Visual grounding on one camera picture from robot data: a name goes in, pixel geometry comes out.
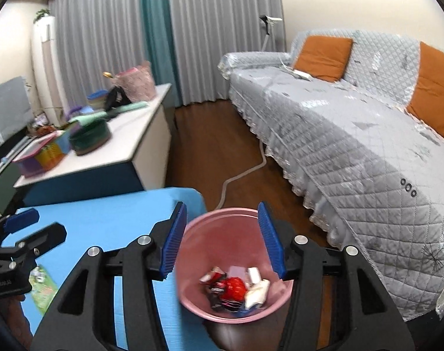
red candy wrapper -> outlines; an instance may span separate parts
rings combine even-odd
[[[246,286],[243,280],[239,277],[230,277],[225,280],[227,288],[225,292],[220,295],[221,300],[243,302],[245,300]]]
[[[212,285],[213,283],[225,278],[227,274],[219,267],[214,267],[209,273],[205,274],[199,279],[203,285]]]

pink basket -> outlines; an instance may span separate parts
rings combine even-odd
[[[120,72],[112,80],[113,85],[121,86],[131,102],[150,101],[157,96],[150,62]]]
[[[253,315],[234,318],[216,313],[199,284],[199,279],[218,266],[258,267],[261,277],[270,280],[266,303]],[[290,298],[292,281],[279,280],[272,270],[254,209],[228,208],[209,212],[192,220],[184,232],[175,264],[178,296],[188,310],[222,324],[244,324],[267,317]]]

metal screw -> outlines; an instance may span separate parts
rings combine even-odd
[[[91,247],[87,251],[87,254],[92,257],[97,256],[99,253],[100,253],[99,247]]]
[[[150,236],[147,235],[141,236],[140,238],[137,239],[137,243],[141,245],[148,245],[151,241],[152,239],[150,238]]]
[[[347,252],[350,256],[356,256],[358,254],[358,250],[352,245],[345,248],[345,252]]]
[[[295,240],[295,243],[300,244],[300,245],[308,243],[308,238],[303,235],[295,236],[294,240]]]

wall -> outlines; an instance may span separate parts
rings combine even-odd
[[[444,49],[444,12],[436,0],[282,0],[287,44],[296,33],[322,28],[409,35]]]
[[[32,68],[31,36],[35,13],[46,4],[25,0],[9,0],[0,11],[0,84],[23,76],[32,86],[29,100],[38,112],[40,102]]]

sofa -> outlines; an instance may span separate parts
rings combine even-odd
[[[343,78],[283,72],[310,35],[353,39]],[[300,32],[289,53],[229,53],[229,97],[331,245],[357,246],[408,321],[444,315],[444,138],[405,109],[420,43],[363,30]]]

